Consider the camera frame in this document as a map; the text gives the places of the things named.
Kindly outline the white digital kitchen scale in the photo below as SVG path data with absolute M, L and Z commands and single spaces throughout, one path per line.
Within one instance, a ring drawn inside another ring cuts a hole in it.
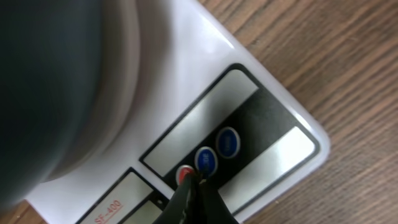
M 107 8 L 121 91 L 27 196 L 46 222 L 153 223 L 207 168 L 241 223 L 324 163 L 325 130 L 199 2 Z

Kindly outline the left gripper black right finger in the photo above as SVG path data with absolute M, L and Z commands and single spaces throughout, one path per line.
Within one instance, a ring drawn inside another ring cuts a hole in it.
M 238 224 L 216 189 L 204 179 L 195 182 L 195 223 Z

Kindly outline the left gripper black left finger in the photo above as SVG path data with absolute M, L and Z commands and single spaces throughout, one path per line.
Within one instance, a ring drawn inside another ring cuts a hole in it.
M 154 224 L 191 224 L 196 198 L 196 177 L 187 174 Z

